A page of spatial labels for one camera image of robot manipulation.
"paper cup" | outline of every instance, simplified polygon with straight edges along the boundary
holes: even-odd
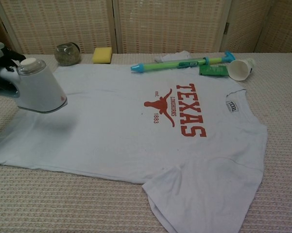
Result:
[[[255,65],[256,62],[252,58],[234,60],[228,65],[229,76],[236,81],[243,81],[252,73]]]

